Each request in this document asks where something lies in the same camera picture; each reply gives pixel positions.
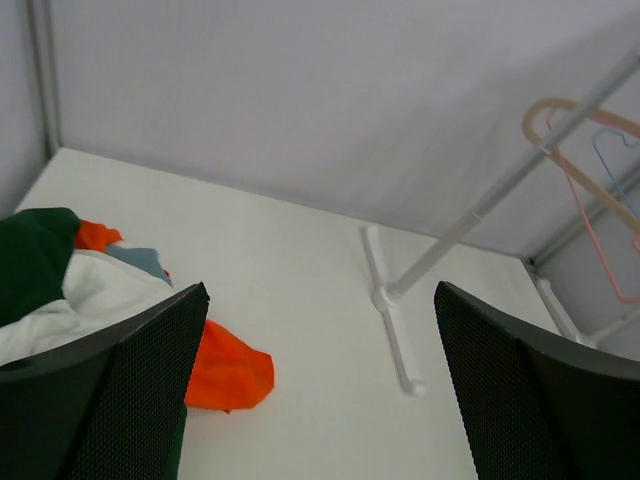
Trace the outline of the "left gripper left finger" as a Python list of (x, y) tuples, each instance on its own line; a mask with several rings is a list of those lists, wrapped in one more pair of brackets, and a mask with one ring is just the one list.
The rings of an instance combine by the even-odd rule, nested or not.
[(4, 479), (174, 479), (209, 296), (149, 309), (1, 368)]

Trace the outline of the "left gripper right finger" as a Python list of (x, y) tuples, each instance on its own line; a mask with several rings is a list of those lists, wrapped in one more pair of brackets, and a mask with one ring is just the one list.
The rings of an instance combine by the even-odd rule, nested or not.
[(639, 364), (532, 325), (450, 282), (437, 326), (480, 479), (636, 479)]

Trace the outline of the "green and pink shirt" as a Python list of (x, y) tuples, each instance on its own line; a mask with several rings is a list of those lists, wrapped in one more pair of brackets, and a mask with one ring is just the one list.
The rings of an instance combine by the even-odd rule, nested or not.
[(1, 223), (1, 368), (129, 319), (179, 293), (108, 256), (74, 246), (66, 208)]

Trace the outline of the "blue grey t shirt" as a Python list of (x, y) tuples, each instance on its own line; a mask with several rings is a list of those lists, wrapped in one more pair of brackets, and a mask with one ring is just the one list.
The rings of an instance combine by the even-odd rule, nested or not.
[(163, 280), (169, 286), (173, 285), (170, 275), (161, 266), (159, 253), (155, 249), (111, 244), (106, 247), (106, 254)]

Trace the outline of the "wooden hanger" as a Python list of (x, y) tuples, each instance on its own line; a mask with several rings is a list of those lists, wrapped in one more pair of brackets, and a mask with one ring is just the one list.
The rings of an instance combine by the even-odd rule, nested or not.
[[(539, 144), (543, 137), (537, 130), (537, 125), (541, 122), (543, 115), (549, 121), (548, 130), (552, 127), (552, 117), (559, 111), (570, 114), (578, 107), (578, 103), (573, 100), (561, 97), (542, 98), (528, 107), (522, 119), (522, 132), (525, 138), (533, 145)], [(626, 136), (639, 138), (639, 125), (629, 119), (600, 108), (593, 109), (579, 123), (587, 123), (603, 127), (605, 130), (612, 129)], [(569, 148), (571, 153), (577, 157), (570, 159), (561, 152), (561, 147), (557, 145), (551, 153), (550, 159), (559, 167), (565, 166), (570, 178), (575, 181), (584, 191), (591, 195), (600, 206), (617, 217), (635, 234), (639, 233), (639, 220), (634, 216), (632, 210), (627, 206), (622, 197), (615, 197), (613, 191), (616, 189), (614, 180), (605, 180), (604, 174), (596, 173), (595, 158), (596, 153), (587, 154), (584, 147), (577, 147), (575, 141), (571, 141)]]

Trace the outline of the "blue wire hanger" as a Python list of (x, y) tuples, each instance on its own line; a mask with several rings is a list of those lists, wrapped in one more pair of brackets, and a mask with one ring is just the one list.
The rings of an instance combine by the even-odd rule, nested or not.
[(634, 202), (627, 194), (623, 181), (620, 178), (620, 160), (613, 160), (611, 153), (618, 153), (620, 149), (631, 151), (639, 150), (639, 139), (630, 137), (622, 130), (602, 127), (596, 130), (591, 136), (591, 145), (596, 154), (597, 159), (604, 168), (606, 174), (618, 194), (623, 205), (629, 210), (635, 219), (639, 218), (639, 211)]

